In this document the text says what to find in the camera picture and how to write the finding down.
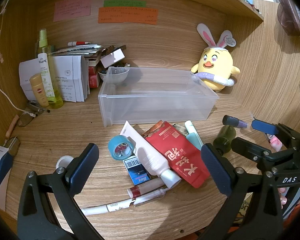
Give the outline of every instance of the bunny ear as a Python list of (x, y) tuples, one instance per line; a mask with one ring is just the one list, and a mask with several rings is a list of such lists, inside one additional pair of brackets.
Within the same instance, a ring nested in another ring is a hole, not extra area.
[(227, 44), (226, 44), (226, 42), (225, 42), (225, 37), (226, 37), (226, 36), (230, 36), (230, 37), (232, 38), (232, 33), (231, 33), (231, 31), (226, 30), (226, 31), (224, 31), (224, 32), (221, 34), (220, 39), (219, 39), (219, 41), (218, 41), (218, 43), (217, 43), (217, 47), (224, 48), (225, 46), (227, 46)]
[(209, 47), (216, 45), (216, 43), (212, 38), (209, 28), (205, 24), (203, 23), (198, 24), (197, 31), (200, 34), (201, 38), (203, 38), (203, 40), (208, 44)]

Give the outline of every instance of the green sticky note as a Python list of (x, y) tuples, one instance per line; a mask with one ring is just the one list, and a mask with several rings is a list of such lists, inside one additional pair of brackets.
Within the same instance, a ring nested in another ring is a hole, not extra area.
[(105, 0), (103, 7), (112, 6), (133, 6), (133, 7), (146, 7), (146, 1), (138, 0)]

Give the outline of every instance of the transparent storage box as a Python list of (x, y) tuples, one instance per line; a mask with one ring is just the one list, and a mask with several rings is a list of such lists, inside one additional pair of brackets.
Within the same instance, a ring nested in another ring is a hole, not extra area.
[(206, 120), (218, 95), (190, 71), (109, 67), (99, 92), (103, 125)]

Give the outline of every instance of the metal screw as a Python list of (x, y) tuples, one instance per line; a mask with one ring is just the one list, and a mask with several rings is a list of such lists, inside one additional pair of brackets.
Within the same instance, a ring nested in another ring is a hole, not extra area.
[(30, 172), (28, 173), (28, 177), (31, 178), (31, 177), (33, 177), (33, 176), (34, 176), (34, 171), (30, 171)]
[(243, 174), (244, 173), (244, 169), (241, 168), (241, 167), (236, 167), (235, 168), (235, 172), (238, 173), (238, 174)]
[(266, 175), (267, 177), (271, 178), (273, 176), (272, 172), (271, 171), (266, 171)]
[(58, 174), (61, 174), (65, 171), (65, 168), (64, 167), (59, 167), (59, 168), (56, 169), (56, 171), (57, 171)]

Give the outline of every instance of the plush toy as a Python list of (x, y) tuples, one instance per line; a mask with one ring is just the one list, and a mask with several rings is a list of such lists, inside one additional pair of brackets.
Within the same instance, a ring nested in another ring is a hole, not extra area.
[(234, 85), (234, 80), (229, 79), (231, 74), (239, 74), (240, 70), (233, 66), (233, 60), (225, 49), (225, 46), (235, 46), (235, 40), (232, 38), (230, 31), (224, 31), (218, 43), (213, 40), (209, 28), (200, 23), (197, 26), (197, 31), (209, 47), (205, 48), (200, 61), (191, 69), (192, 73), (196, 73), (208, 87), (218, 92), (224, 87)]

